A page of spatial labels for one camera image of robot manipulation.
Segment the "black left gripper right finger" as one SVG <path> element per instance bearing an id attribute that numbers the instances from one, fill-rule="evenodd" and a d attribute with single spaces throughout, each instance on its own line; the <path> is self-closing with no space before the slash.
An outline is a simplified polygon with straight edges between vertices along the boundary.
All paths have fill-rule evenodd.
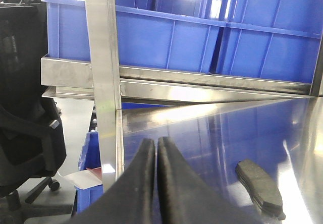
<path id="1" fill-rule="evenodd" d="M 163 223 L 257 223 L 207 185 L 170 137 L 158 140 L 157 187 Z"/>

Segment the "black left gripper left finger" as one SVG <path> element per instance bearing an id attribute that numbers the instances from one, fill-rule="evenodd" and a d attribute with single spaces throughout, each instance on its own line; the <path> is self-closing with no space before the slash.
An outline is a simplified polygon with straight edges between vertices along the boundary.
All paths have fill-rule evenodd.
<path id="1" fill-rule="evenodd" d="M 152 223 L 154 140 L 144 138 L 118 180 L 72 223 Z"/>

